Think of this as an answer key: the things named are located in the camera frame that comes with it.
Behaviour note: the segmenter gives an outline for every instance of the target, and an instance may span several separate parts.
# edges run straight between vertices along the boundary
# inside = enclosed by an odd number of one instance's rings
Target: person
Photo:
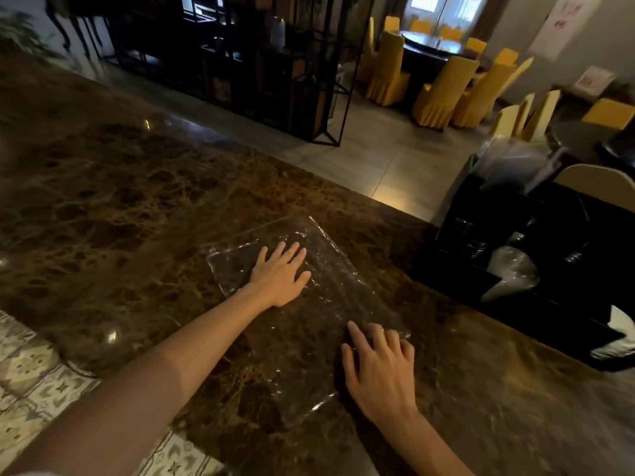
[[[258,314],[295,299],[311,273],[297,276],[306,249],[284,242],[258,254],[249,283],[131,361],[55,419],[5,470],[59,476],[129,476],[153,448],[226,349]],[[363,414],[420,475],[472,473],[415,404],[415,350],[397,332],[368,327],[373,346],[349,322],[359,354],[342,345],[346,385]]]

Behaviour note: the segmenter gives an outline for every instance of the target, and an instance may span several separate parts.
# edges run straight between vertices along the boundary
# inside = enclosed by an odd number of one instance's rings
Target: gray wall
[[[519,62],[531,56],[527,49],[556,1],[510,0],[484,57],[493,59],[504,47],[521,52]],[[592,64],[614,71],[620,80],[635,86],[635,0],[603,0],[558,61],[536,56],[503,99],[518,103],[531,92],[541,99],[551,84],[572,84]]]

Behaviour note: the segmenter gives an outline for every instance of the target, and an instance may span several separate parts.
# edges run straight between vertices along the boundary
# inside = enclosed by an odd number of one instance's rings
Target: marble countertop
[[[420,408],[475,474],[635,474],[634,371],[597,373],[410,280],[423,221],[16,54],[0,157],[0,308],[99,376],[223,300],[206,244],[308,215],[411,330]],[[286,428],[270,392],[241,336],[174,424],[245,475],[367,475],[368,454],[405,473],[340,404]]]

